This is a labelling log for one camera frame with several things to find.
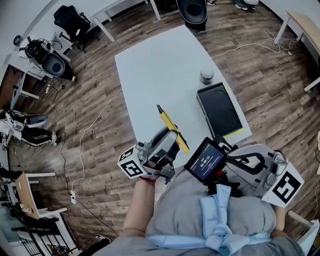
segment wooden desk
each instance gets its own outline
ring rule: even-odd
[[[56,173],[23,173],[20,175],[19,178],[16,179],[15,186],[19,194],[21,204],[23,204],[24,208],[29,208],[31,210],[31,212],[25,212],[25,215],[38,220],[40,218],[48,217],[68,210],[67,208],[62,208],[54,211],[47,211],[48,208],[37,208],[34,197],[31,192],[30,181],[28,178],[49,176],[56,176]]]
[[[303,32],[298,35],[297,41],[299,41],[304,35],[309,38],[310,42],[314,46],[314,48],[317,50],[317,52],[320,54],[320,29],[317,27],[317,25],[310,19],[307,15],[293,12],[293,11],[287,11],[288,17],[283,21],[283,24],[278,32],[278,35],[276,36],[274,43],[277,45],[287,27],[287,24],[290,19],[294,20],[295,23],[297,23]],[[304,88],[304,91],[310,90],[312,87],[316,86],[320,83],[320,77],[309,84],[307,87]]]

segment tablet case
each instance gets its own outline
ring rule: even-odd
[[[242,128],[235,107],[222,82],[198,90],[196,97],[213,138],[216,135],[225,136]]]

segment black tablet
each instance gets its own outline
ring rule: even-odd
[[[198,90],[196,97],[213,138],[242,128],[237,111],[222,82]]]
[[[184,168],[200,182],[206,183],[217,171],[226,166],[226,153],[214,141],[206,137]]]

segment power strip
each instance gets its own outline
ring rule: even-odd
[[[76,193],[73,190],[71,190],[70,193],[71,193],[71,203],[73,203],[75,205],[77,202]]]

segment yellow marker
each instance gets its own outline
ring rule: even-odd
[[[190,150],[187,145],[187,142],[184,139],[184,137],[181,135],[180,131],[178,131],[177,126],[171,121],[171,119],[168,116],[168,114],[166,113],[166,111],[164,111],[159,105],[156,105],[156,106],[159,110],[159,114],[160,114],[161,119],[164,121],[164,123],[168,127],[169,131],[176,131],[177,132],[178,136],[176,138],[176,142],[181,146],[182,150],[186,154],[189,154]]]

